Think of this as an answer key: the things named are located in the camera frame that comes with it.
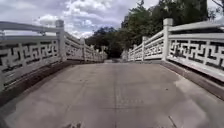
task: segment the stone bridge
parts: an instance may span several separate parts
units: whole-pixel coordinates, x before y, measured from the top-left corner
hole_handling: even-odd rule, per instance
[[[63,21],[56,28],[0,22],[0,127],[223,128],[224,34],[193,32],[220,27],[173,27],[166,19],[113,63],[65,32]]]

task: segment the stain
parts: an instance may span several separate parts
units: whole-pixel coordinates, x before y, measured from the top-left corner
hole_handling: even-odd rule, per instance
[[[76,125],[68,124],[68,125],[66,125],[65,127],[62,127],[62,128],[81,128],[81,126],[82,126],[81,123],[78,123]]]

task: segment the cloudy sky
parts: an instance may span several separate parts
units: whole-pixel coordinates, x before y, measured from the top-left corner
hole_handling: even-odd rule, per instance
[[[0,0],[0,21],[51,26],[57,19],[77,37],[89,36],[101,26],[119,27],[128,9],[139,0]],[[145,6],[158,0],[145,0]]]

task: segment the white railing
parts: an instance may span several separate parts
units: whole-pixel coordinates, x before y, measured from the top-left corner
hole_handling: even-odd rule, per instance
[[[161,32],[129,50],[128,60],[162,59],[176,62],[224,82],[224,33],[214,32],[214,29],[220,31],[221,27],[224,27],[221,21],[172,27],[172,20],[166,19]],[[195,33],[193,30],[206,30],[206,33]]]
[[[99,53],[67,32],[63,21],[56,28],[0,22],[0,30],[22,30],[40,33],[36,36],[0,36],[0,91],[10,83],[42,67],[66,60],[100,62],[106,59]]]

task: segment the concrete surface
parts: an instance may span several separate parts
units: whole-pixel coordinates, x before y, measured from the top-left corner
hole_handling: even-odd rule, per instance
[[[1,128],[223,128],[224,103],[156,64],[67,68],[0,110]]]

